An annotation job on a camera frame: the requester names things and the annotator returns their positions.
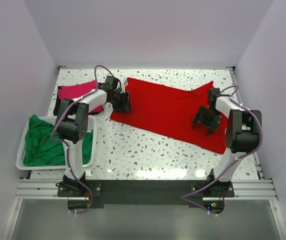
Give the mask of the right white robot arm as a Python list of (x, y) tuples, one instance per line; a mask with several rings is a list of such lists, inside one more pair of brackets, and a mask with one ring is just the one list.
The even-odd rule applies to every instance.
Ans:
[(218, 130), (222, 116), (227, 118), (226, 150), (205, 184), (207, 194), (215, 197), (223, 191), (222, 183), (232, 180), (240, 162), (260, 148), (263, 141), (262, 113), (234, 101), (231, 95), (223, 94), (219, 88), (210, 89), (207, 99), (208, 106), (199, 108), (193, 127), (200, 123), (208, 129), (208, 135), (213, 134)]

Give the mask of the red t shirt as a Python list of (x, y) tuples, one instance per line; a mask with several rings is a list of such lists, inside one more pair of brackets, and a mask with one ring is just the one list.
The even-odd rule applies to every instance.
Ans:
[(180, 90), (134, 78), (127, 81), (132, 112), (113, 111), (111, 120), (194, 144), (217, 154), (225, 152), (225, 116), (222, 116), (218, 129), (211, 134), (201, 123), (193, 126), (199, 108), (208, 107), (207, 93), (213, 88), (213, 82), (193, 90)]

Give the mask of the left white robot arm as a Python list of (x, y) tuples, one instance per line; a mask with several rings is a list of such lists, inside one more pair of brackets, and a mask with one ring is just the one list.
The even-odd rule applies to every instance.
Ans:
[(65, 154), (63, 180), (72, 180), (69, 191), (75, 196), (86, 192), (85, 168), (82, 161), (82, 142), (87, 134), (89, 113), (105, 103), (112, 104), (113, 110), (132, 112), (130, 93), (123, 91), (119, 79), (109, 75), (104, 83), (79, 97), (63, 99), (56, 118), (54, 133), (58, 133)]

